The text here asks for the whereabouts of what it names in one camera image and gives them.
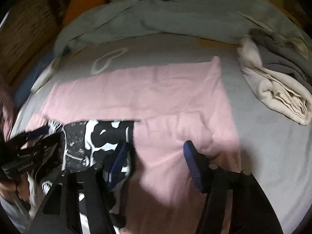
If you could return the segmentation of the person's left hand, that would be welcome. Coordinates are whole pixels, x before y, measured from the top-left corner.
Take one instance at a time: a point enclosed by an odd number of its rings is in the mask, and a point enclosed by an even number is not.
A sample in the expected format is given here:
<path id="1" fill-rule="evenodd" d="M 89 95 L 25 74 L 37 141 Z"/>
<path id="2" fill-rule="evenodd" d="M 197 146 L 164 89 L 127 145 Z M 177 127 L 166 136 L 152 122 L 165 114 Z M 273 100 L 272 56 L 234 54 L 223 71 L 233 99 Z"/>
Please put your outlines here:
<path id="1" fill-rule="evenodd" d="M 21 200 L 27 201 L 30 197 L 29 187 L 28 174 L 25 173 L 20 176 L 18 181 L 11 180 L 1 182 L 1 197 L 13 203 L 14 200 L 11 195 L 16 193 Z"/>

